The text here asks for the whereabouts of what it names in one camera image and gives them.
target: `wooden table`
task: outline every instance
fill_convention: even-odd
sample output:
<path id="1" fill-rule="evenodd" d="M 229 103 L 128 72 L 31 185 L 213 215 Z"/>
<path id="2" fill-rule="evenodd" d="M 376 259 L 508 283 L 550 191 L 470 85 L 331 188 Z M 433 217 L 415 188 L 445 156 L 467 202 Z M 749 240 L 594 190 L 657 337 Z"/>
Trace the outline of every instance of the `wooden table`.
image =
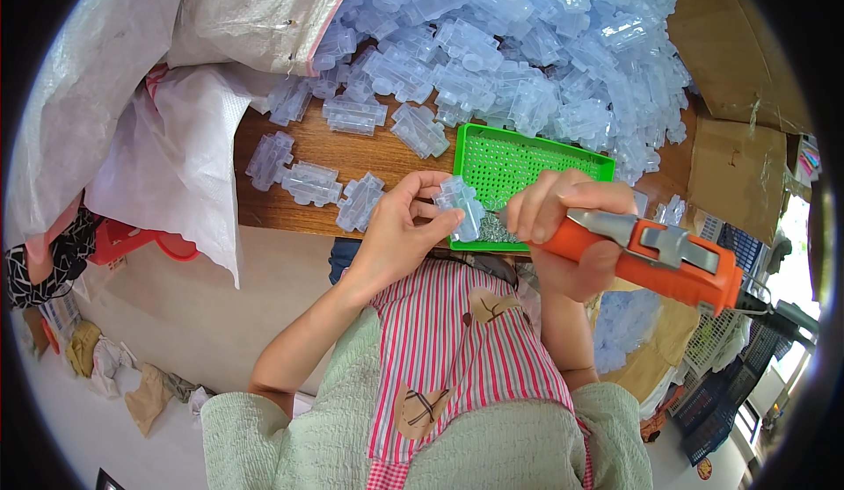
<path id="1" fill-rule="evenodd" d="M 313 98 L 301 122 L 290 122 L 286 128 L 271 123 L 269 115 L 260 115 L 247 109 L 235 133 L 235 175 L 240 224 L 266 229 L 291 230 L 340 237 L 361 238 L 360 232 L 344 232 L 334 222 L 338 209 L 332 204 L 317 208 L 301 206 L 280 185 L 269 191 L 252 187 L 244 175 L 249 159 L 261 136 L 284 131 L 295 138 L 294 162 L 307 161 L 339 171 L 338 180 L 346 185 L 351 179 L 360 179 L 367 171 L 381 178 L 384 189 L 392 189 L 406 174 L 416 170 L 440 170 L 451 173 L 454 165 L 454 147 L 457 130 L 446 127 L 446 137 L 451 146 L 439 158 L 420 159 L 391 132 L 390 116 L 400 105 L 391 96 L 379 96 L 378 101 L 388 106 L 385 126 L 375 126 L 374 137 L 330 131 L 322 118 L 322 100 Z M 426 105 L 435 113 L 435 95 Z M 679 146 L 666 145 L 659 150 L 662 160 L 660 170 L 642 177 L 636 189 L 648 194 L 648 217 L 656 210 L 658 202 L 668 204 L 675 193 L 686 197 L 691 171 L 691 150 L 694 141 L 696 114 L 690 110 L 683 114 L 689 137 Z"/>

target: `red and white striped apron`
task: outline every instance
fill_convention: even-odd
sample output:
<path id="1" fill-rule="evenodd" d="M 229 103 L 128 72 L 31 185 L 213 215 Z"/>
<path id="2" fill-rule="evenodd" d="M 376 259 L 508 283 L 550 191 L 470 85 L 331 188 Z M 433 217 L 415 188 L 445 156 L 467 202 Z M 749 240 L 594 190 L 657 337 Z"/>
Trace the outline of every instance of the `red and white striped apron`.
<path id="1" fill-rule="evenodd" d="M 381 383 L 367 443 L 368 490 L 402 488 L 414 454 L 463 412 L 533 398 L 556 400 L 574 415 L 569 390 L 522 307 L 481 323 L 469 314 L 469 293 L 476 287 L 500 298 L 515 296 L 509 283 L 468 265 L 426 260 L 371 301 L 382 335 Z M 406 400 L 419 414 L 405 415 Z M 412 435 L 410 427 L 425 424 L 430 430 L 419 438 L 400 431 Z M 578 425 L 586 446 L 583 487 L 591 490 L 588 431 Z"/>

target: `forearm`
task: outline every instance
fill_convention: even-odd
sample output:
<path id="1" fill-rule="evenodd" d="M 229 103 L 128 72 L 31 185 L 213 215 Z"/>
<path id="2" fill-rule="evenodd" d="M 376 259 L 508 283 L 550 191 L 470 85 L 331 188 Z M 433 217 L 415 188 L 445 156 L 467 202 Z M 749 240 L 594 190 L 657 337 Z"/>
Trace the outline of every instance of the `forearm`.
<path id="1" fill-rule="evenodd" d="M 293 394 L 370 298 L 357 276 L 347 273 L 263 350 L 247 391 L 266 396 L 290 414 Z"/>
<path id="2" fill-rule="evenodd" d="M 583 304 L 560 293 L 542 294 L 542 345 L 569 390 L 597 382 L 592 329 Z"/>

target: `light green shirt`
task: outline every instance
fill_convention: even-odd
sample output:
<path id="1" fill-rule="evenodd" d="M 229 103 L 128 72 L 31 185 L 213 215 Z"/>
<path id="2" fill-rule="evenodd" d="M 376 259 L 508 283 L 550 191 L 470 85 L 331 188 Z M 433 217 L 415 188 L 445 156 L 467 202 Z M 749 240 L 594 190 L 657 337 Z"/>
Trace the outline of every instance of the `light green shirt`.
<path id="1" fill-rule="evenodd" d="M 365 309 L 337 342 L 311 411 L 291 421 L 272 401 L 226 393 L 202 410 L 208 486 L 365 488 L 375 392 L 378 317 Z M 592 432 L 595 488 L 652 488 L 639 404 L 615 384 L 571 393 Z M 410 463 L 404 488 L 580 488 L 586 448 L 575 417 L 546 400 L 501 402 L 456 417 Z"/>

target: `green tray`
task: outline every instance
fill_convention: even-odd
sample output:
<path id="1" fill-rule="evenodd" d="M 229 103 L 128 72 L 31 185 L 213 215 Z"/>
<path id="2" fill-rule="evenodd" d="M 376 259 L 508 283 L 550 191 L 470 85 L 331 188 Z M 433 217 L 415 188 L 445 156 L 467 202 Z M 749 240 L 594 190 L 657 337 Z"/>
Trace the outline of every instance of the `green tray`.
<path id="1" fill-rule="evenodd" d="M 464 124 L 458 129 L 454 174 L 478 191 L 477 199 L 491 210 L 496 203 L 533 184 L 543 169 L 577 168 L 595 180 L 610 181 L 615 160 L 580 147 L 544 138 L 528 138 L 497 127 Z M 524 243 L 451 241 L 452 250 L 527 252 Z"/>

